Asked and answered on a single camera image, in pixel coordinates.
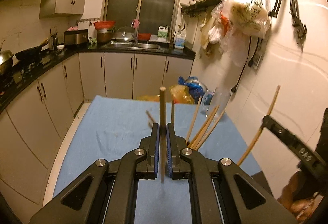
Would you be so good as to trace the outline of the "person right hand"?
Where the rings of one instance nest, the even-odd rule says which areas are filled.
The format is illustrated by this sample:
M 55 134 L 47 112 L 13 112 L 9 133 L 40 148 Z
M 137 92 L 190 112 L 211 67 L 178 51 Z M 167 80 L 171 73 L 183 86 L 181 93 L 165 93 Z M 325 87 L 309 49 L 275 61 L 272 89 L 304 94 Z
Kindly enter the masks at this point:
M 295 216 L 298 223 L 305 223 L 322 199 L 318 183 L 299 170 L 291 176 L 277 201 Z

